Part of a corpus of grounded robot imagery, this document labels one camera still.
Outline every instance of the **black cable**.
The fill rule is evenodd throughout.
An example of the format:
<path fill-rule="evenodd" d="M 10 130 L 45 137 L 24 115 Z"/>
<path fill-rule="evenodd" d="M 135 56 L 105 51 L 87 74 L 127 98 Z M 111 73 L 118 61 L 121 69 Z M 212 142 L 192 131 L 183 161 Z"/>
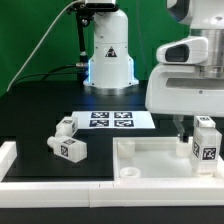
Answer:
<path fill-rule="evenodd" d="M 51 73 L 55 73 L 55 72 L 58 72 L 58 71 L 61 71 L 61 70 L 67 69 L 67 68 L 75 68 L 75 67 L 76 67 L 76 65 L 63 65 L 58 68 L 54 68 L 51 71 L 49 71 L 48 73 L 46 73 L 45 76 L 41 79 L 41 81 L 45 81 L 48 78 L 48 76 L 51 75 Z"/>
<path fill-rule="evenodd" d="M 18 82 L 20 82 L 21 80 L 23 79 L 27 79 L 27 78 L 30 78 L 30 77 L 36 77 L 36 76 L 52 76 L 52 75 L 74 75 L 74 74 L 77 74 L 78 72 L 60 72 L 60 73 L 37 73 L 37 74 L 32 74 L 32 75 L 27 75 L 27 76 L 23 76 L 19 79 L 17 79 L 14 83 L 13 83 L 13 86 L 15 86 Z"/>

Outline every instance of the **white robot body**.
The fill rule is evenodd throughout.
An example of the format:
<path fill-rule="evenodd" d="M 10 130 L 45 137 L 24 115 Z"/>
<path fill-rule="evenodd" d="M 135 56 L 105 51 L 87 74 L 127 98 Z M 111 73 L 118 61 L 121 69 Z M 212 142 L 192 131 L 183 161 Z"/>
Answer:
<path fill-rule="evenodd" d="M 157 50 L 146 94 L 150 112 L 224 116 L 224 1 L 168 0 L 190 35 Z"/>
<path fill-rule="evenodd" d="M 192 0 L 193 19 L 190 29 L 224 29 L 223 0 Z"/>
<path fill-rule="evenodd" d="M 128 54 L 128 18 L 118 10 L 98 13 L 94 22 L 94 55 L 84 86 L 101 94 L 122 94 L 138 84 L 134 62 Z"/>

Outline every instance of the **white paper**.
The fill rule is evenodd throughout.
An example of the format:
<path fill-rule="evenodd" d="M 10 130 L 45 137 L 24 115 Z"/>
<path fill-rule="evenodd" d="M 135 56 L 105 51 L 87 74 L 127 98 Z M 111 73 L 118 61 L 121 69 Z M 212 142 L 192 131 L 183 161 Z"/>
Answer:
<path fill-rule="evenodd" d="M 153 129 L 155 125 L 148 111 L 79 111 L 72 117 L 78 118 L 79 129 Z"/>

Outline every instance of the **black strip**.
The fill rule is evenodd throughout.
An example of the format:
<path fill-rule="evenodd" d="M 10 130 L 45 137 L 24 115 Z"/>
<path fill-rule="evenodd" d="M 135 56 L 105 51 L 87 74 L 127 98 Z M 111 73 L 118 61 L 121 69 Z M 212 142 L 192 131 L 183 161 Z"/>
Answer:
<path fill-rule="evenodd" d="M 169 8 L 168 11 L 177 22 L 180 22 L 186 18 L 189 11 L 189 6 L 190 0 L 177 0 L 176 5 Z"/>

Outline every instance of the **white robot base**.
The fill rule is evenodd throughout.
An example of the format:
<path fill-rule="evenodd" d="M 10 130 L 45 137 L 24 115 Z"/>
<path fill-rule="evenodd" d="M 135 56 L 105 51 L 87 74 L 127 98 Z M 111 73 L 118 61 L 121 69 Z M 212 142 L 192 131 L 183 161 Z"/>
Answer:
<path fill-rule="evenodd" d="M 88 75 L 85 90 L 105 95 L 126 93 L 139 83 L 128 54 L 128 18 L 123 11 L 94 16 L 94 54 Z"/>

